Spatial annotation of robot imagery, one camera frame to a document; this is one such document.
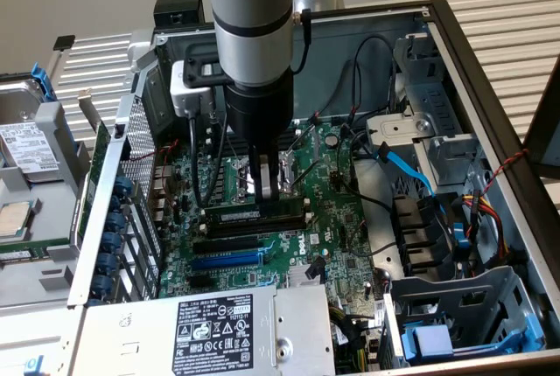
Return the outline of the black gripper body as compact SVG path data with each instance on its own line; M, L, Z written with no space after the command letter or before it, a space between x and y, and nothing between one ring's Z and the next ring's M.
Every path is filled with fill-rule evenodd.
M260 87L225 87L229 126L258 149L267 149L291 123L294 108L294 79L291 70Z

